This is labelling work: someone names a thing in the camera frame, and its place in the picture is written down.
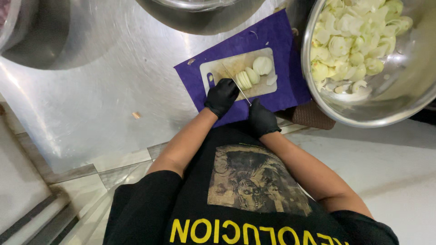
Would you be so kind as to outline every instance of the black t-shirt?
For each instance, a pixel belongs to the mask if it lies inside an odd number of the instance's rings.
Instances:
[[[327,213],[244,122],[211,130],[185,171],[115,191],[104,244],[398,244],[387,225]]]

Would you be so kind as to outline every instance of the white cutting board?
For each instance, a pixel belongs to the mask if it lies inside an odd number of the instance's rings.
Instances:
[[[201,72],[201,78],[203,79],[203,85],[206,94],[208,94],[209,92],[209,77],[211,74],[212,74],[213,81],[216,85],[219,82],[219,80],[221,80],[221,78],[231,78],[230,75],[232,75],[232,77],[236,77],[236,74],[241,71],[244,71],[246,67],[253,68],[254,60],[260,56],[266,56],[271,59],[272,70],[267,76],[266,75],[260,76],[260,82],[256,85],[253,85],[251,89],[245,90],[244,94],[247,96],[247,98],[251,98],[251,97],[275,92],[277,90],[277,82],[275,82],[271,86],[266,85],[266,81],[269,78],[272,78],[276,75],[276,69],[274,67],[273,50],[271,48],[263,48],[249,53],[239,54],[221,60],[210,61],[201,64],[200,72]],[[225,71],[221,63],[228,69],[230,75]],[[236,99],[236,101],[241,99],[244,99],[244,96],[241,93],[239,93],[239,96]]]

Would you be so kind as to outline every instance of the metal bowl of sliced onions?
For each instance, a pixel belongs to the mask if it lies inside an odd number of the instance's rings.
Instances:
[[[436,98],[436,1],[318,0],[302,67],[319,107],[355,127],[387,126]]]

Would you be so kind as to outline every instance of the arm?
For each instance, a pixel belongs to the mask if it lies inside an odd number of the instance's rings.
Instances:
[[[371,217],[362,199],[333,170],[278,132],[272,112],[253,101],[249,121],[259,140],[285,164],[294,179],[328,212],[350,210]]]
[[[206,107],[174,136],[167,147],[151,164],[147,174],[171,170],[183,177],[183,172],[197,153],[214,123],[233,105],[239,90],[233,80],[224,78],[211,88]]]
[[[217,120],[218,117],[209,108],[204,108],[170,140],[167,147],[151,164],[147,174],[160,170],[171,170],[183,177],[185,168]]]

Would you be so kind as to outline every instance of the purple cutting board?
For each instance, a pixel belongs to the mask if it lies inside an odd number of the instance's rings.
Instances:
[[[249,98],[259,98],[262,105],[272,112],[284,110],[310,101],[311,96],[301,72],[300,54],[293,47],[291,26],[285,10],[274,13],[240,33],[192,57],[191,65],[186,60],[174,68],[179,74],[195,107],[200,112],[207,99],[200,65],[209,61],[271,48],[277,74],[277,90],[273,93]],[[249,107],[246,100],[236,101],[230,110],[214,127],[248,118]]]

